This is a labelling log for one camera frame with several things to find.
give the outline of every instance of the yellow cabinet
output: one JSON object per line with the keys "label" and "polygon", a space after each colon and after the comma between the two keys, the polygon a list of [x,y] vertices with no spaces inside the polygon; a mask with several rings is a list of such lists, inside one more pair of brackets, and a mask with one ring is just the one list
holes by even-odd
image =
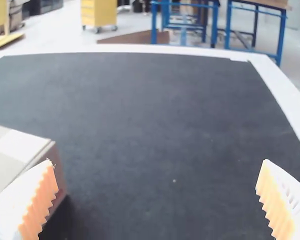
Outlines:
{"label": "yellow cabinet", "polygon": [[117,0],[81,0],[81,24],[96,27],[99,33],[101,27],[111,25],[117,30]]}

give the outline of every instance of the blue table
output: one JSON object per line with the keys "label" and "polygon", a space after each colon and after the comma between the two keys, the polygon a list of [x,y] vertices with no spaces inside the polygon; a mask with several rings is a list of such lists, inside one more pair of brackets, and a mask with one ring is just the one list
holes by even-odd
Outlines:
{"label": "blue table", "polygon": [[[211,30],[211,48],[214,48],[217,43],[218,38],[218,12],[220,2],[219,0],[198,0],[198,4],[188,4],[188,3],[176,3],[170,2],[170,0],[162,0],[162,1],[152,1],[151,2],[151,11],[152,11],[152,31],[151,31],[151,43],[157,43],[157,12],[158,5],[161,6],[161,30],[163,29],[174,29],[181,30],[181,45],[185,46],[186,43],[186,34],[187,31],[196,31],[199,30],[202,32],[202,42],[206,41],[206,33],[207,33],[207,23],[208,21],[208,9],[212,9],[212,30]],[[171,6],[189,6],[189,7],[197,7],[198,13],[196,15],[182,15],[182,22],[173,22],[171,21],[171,16],[176,16],[181,14],[172,12],[170,10]],[[189,23],[188,17],[195,18],[195,23]]]}
{"label": "blue table", "polygon": [[[244,7],[234,6],[233,3],[242,3],[242,4],[249,4],[255,6],[255,9],[247,9]],[[259,7],[264,7],[268,9],[277,10],[279,14],[265,12],[259,10]],[[253,32],[244,32],[244,31],[235,31],[231,29],[231,17],[232,17],[232,9],[241,9],[246,11],[254,12],[254,26]],[[257,28],[258,28],[258,14],[267,14],[271,16],[276,16],[280,18],[280,29],[279,29],[279,39],[278,45],[276,49],[276,53],[269,53],[269,52],[260,52],[255,50],[256,46],[256,38],[257,38]],[[226,27],[225,27],[225,41],[224,41],[224,48],[229,50],[238,50],[238,51],[246,51],[246,52],[254,52],[260,54],[266,54],[270,58],[275,59],[275,62],[278,66],[280,66],[281,58],[282,58],[282,51],[284,45],[284,36],[285,36],[285,27],[286,27],[286,18],[287,18],[287,10],[285,8],[279,8],[272,5],[265,5],[251,1],[245,0],[228,0],[227,3],[227,13],[226,13]],[[230,36],[231,33],[234,33],[237,38],[241,41],[245,48],[234,48],[230,46]],[[250,35],[252,36],[252,43],[248,43],[248,41],[243,37],[243,35]]]}

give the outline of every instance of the black carpet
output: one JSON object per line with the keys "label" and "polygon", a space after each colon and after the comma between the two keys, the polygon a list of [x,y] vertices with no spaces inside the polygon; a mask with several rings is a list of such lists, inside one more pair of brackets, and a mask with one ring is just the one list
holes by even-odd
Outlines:
{"label": "black carpet", "polygon": [[300,143],[248,62],[136,53],[0,59],[0,125],[58,144],[41,240],[272,240],[255,184]]}

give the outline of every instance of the white border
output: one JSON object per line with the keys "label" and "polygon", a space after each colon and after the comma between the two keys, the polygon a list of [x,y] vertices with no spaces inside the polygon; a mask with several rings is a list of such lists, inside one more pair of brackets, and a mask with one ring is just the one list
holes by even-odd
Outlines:
{"label": "white border", "polygon": [[199,47],[96,44],[72,48],[58,47],[10,51],[7,49],[0,51],[0,58],[3,56],[49,53],[154,53],[227,58],[242,62],[249,61],[272,92],[300,141],[300,92],[266,55]]}

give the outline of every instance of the white floor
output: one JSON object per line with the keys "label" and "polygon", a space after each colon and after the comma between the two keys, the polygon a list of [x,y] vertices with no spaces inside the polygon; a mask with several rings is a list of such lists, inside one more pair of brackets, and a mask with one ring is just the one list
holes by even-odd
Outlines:
{"label": "white floor", "polygon": [[[224,14],[219,16],[218,24],[224,26]],[[26,26],[19,30],[25,33],[26,38],[12,44],[7,50],[95,45],[98,39],[151,29],[151,17],[140,13],[121,13],[117,21],[116,32],[110,28],[105,28],[101,34],[95,34],[92,28],[82,31],[80,0],[66,1],[59,10],[27,19]],[[251,31],[252,19],[235,19],[232,28]],[[277,25],[259,24],[256,48],[275,53],[278,31]],[[286,29],[281,69],[300,90],[300,31]]]}

